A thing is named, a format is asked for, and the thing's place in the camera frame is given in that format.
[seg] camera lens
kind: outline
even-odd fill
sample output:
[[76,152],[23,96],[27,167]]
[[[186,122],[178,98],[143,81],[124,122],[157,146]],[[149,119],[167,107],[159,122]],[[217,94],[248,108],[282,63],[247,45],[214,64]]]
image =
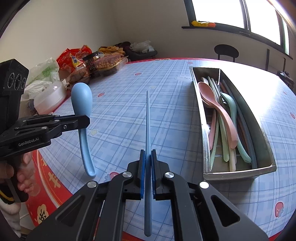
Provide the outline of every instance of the camera lens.
[[14,73],[11,73],[9,78],[8,78],[8,82],[7,82],[7,86],[8,88],[11,88],[11,86],[13,85],[13,81],[15,79],[15,74]]
[[20,74],[18,74],[15,79],[15,90],[18,90],[21,80],[22,80],[22,76]]
[[21,84],[22,89],[25,87],[25,84],[26,84],[26,78],[23,78],[22,79],[22,84]]

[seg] human hand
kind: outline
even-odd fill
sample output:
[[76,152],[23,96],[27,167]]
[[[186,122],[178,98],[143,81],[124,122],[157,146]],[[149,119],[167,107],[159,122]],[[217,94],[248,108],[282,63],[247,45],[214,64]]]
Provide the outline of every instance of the human hand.
[[[17,187],[20,191],[28,193],[30,196],[36,196],[40,187],[34,178],[35,167],[32,160],[32,152],[25,153],[21,156],[22,163],[17,170]],[[0,162],[0,183],[5,178],[11,178],[14,174],[13,167],[5,162]]]

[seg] metal tray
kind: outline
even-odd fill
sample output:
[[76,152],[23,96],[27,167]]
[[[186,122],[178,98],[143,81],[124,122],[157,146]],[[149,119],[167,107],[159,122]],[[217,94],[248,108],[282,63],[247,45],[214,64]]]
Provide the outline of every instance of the metal tray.
[[[276,170],[276,163],[274,156],[266,137],[266,134],[261,127],[261,123],[255,118],[248,104],[245,102],[244,98],[241,96],[239,91],[236,89],[231,80],[226,76],[226,74],[218,68],[204,68],[204,67],[190,67],[190,72],[193,78],[197,103],[200,113],[201,122],[201,135],[203,144],[203,177],[205,180],[234,180],[234,179],[246,179],[246,178],[256,178],[259,175],[274,172]],[[237,170],[235,172],[229,171],[228,162],[224,162],[222,158],[215,158],[213,168],[210,168],[210,148],[208,139],[208,128],[207,124],[211,121],[211,111],[204,108],[202,104],[202,98],[198,89],[197,83],[200,81],[201,77],[210,76],[215,80],[224,80],[231,92],[234,95],[235,100],[240,107],[244,119],[247,123],[251,139],[254,145],[255,155],[257,159],[258,168],[252,169],[250,164],[245,163],[239,156],[237,158]]]

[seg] white plastic container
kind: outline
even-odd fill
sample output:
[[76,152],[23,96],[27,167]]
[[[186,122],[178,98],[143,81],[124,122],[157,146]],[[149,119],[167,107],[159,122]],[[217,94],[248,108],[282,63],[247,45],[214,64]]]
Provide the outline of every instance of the white plastic container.
[[62,82],[56,81],[34,98],[34,107],[38,114],[54,111],[66,98],[66,89]]

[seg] yellow strap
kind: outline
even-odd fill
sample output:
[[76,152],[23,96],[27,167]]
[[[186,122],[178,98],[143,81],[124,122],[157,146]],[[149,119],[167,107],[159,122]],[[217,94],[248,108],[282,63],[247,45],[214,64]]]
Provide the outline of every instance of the yellow strap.
[[8,196],[6,196],[1,190],[0,190],[0,195],[1,195],[2,197],[4,197],[5,199],[7,199],[8,201],[11,201],[11,202],[14,201],[14,198],[13,198],[13,197],[8,197]]

